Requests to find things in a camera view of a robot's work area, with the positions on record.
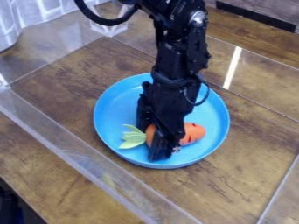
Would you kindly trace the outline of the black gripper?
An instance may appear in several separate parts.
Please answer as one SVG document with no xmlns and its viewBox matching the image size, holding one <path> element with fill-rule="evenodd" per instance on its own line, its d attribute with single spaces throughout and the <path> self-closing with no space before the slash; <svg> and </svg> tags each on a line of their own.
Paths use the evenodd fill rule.
<svg viewBox="0 0 299 224">
<path fill-rule="evenodd" d="M 184 117 L 201 104 L 196 101 L 201 79 L 197 74 L 170 79 L 156 71 L 150 72 L 150 78 L 152 81 L 141 83 L 136 127 L 146 129 L 148 159 L 153 162 L 169 158 L 181 147 Z"/>
</svg>

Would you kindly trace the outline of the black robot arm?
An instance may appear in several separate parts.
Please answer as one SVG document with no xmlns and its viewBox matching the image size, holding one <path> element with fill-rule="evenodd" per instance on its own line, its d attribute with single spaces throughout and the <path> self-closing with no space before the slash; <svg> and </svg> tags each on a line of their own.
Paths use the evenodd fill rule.
<svg viewBox="0 0 299 224">
<path fill-rule="evenodd" d="M 208 67 L 207 10 L 203 0 L 118 0 L 142 10 L 153 20 L 156 62 L 152 81 L 141 84 L 136 127 L 154 126 L 148 159 L 168 158 L 185 136 L 184 117 L 204 100 L 200 70 Z"/>
</svg>

